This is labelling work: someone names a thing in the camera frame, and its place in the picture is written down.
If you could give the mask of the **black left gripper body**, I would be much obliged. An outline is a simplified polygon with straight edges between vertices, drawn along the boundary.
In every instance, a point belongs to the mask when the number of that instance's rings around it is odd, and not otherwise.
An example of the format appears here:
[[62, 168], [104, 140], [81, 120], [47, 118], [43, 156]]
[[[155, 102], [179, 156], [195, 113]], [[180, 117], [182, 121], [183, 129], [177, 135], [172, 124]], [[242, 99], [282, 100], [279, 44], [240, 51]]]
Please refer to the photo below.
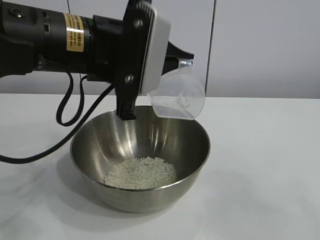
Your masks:
[[116, 115], [124, 121], [136, 119], [136, 99], [143, 90], [151, 55], [156, 20], [152, 7], [150, 0], [130, 0], [122, 20], [93, 17], [95, 55], [87, 79], [109, 83], [93, 107], [115, 91]]

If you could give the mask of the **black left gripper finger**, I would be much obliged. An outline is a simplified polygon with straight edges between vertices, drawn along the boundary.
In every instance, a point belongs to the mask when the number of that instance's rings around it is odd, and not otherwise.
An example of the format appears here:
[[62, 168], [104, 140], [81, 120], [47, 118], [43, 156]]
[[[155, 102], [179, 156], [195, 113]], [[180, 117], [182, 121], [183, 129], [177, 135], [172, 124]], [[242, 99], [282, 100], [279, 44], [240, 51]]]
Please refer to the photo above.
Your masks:
[[167, 61], [175, 61], [175, 60], [193, 60], [194, 54], [184, 51], [179, 47], [172, 44], [170, 41], [167, 44], [166, 50], [166, 60]]

